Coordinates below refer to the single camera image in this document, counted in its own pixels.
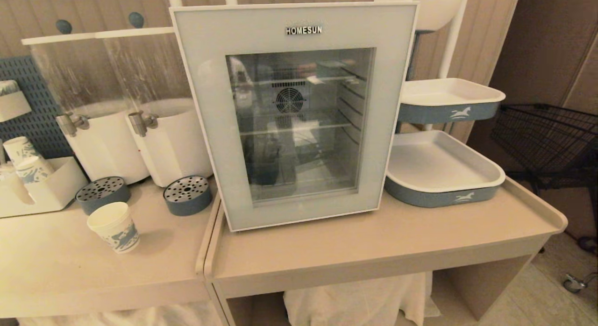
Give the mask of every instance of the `dispenser tap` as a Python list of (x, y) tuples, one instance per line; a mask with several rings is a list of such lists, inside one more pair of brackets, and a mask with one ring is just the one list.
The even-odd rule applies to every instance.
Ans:
[(63, 113), (62, 115), (57, 116), (56, 122), (62, 129), (62, 132), (71, 137), (77, 136), (77, 128), (80, 128), (81, 130), (87, 130), (89, 128), (89, 120), (87, 116), (73, 115), (73, 113)]
[(137, 133), (140, 137), (145, 137), (145, 134), (148, 131), (148, 128), (157, 128), (158, 127), (158, 116), (150, 113), (147, 116), (142, 115), (143, 111), (139, 111), (138, 113), (129, 113), (128, 119), (131, 121), (131, 126), (135, 133)]

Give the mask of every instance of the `mini fridge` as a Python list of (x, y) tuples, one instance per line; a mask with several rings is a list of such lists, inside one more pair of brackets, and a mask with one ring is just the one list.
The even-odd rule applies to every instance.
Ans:
[(232, 231), (378, 209), (417, 3), (171, 14)]

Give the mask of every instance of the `beige table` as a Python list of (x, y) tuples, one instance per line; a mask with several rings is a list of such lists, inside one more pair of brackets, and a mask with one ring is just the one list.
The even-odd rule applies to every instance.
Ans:
[(426, 209), (385, 192), (378, 211), (239, 233), (220, 208), (205, 275), (231, 326), (289, 326), (272, 292), (434, 270), (443, 316), (426, 325), (473, 325), (566, 226), (511, 179), (487, 202)]
[[(216, 194), (214, 180), (211, 188)], [(202, 269), (218, 197), (201, 213), (176, 217), (151, 180), (130, 189), (141, 244), (124, 255), (87, 228), (77, 203), (57, 213), (0, 219), (0, 318), (209, 300)]]

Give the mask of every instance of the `horse logo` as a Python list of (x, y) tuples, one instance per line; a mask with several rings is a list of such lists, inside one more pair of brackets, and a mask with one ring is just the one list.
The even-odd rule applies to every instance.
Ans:
[(451, 115), (452, 120), (457, 120), (459, 118), (466, 118), (470, 116), (471, 107), (468, 106), (463, 111), (453, 110), (451, 111), (453, 114)]
[(475, 194), (475, 192), (471, 192), (470, 194), (462, 195), (462, 196), (457, 195), (456, 196), (457, 199), (455, 200), (455, 202), (465, 202), (465, 201), (473, 200), (474, 194)]

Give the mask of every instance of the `fridge fan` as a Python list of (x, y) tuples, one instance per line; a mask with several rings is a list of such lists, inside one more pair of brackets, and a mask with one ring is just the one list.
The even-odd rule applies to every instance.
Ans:
[(276, 95), (276, 108), (281, 113), (298, 113), (303, 107), (305, 99), (299, 90), (284, 88)]

